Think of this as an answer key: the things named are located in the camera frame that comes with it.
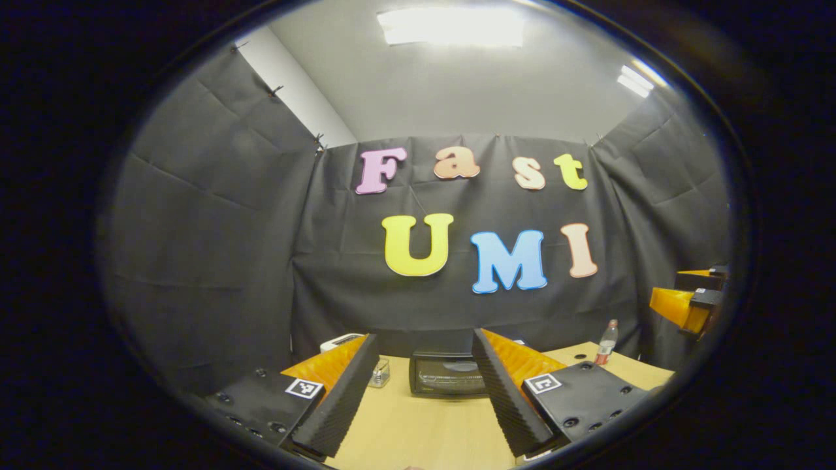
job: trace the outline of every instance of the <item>table surface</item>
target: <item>table surface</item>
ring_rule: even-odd
[[[565,365],[594,360],[595,343],[544,352]],[[586,355],[575,359],[576,355]],[[389,360],[390,379],[382,388],[369,387],[337,452],[325,464],[340,470],[507,470],[515,458],[485,397],[426,398],[410,392],[409,359]],[[665,384],[673,371],[613,353],[604,366],[639,388]]]

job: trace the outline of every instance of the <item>bottle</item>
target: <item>bottle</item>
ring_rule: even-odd
[[[609,355],[613,354],[615,341],[619,338],[619,321],[612,319],[607,324],[607,330],[604,336],[601,336],[601,342],[598,343],[598,354],[595,356],[595,364],[604,365],[609,361]]]

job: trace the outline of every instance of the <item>blue letter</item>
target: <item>blue letter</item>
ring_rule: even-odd
[[[540,289],[546,287],[547,279],[543,276],[543,263],[540,260],[540,242],[543,232],[523,230],[517,237],[512,254],[508,254],[502,240],[494,232],[474,233],[471,242],[479,252],[479,280],[473,284],[473,292],[490,294],[497,292],[499,286],[493,280],[493,271],[497,272],[505,290],[514,285],[514,279],[520,269],[522,274],[517,282],[520,289]]]

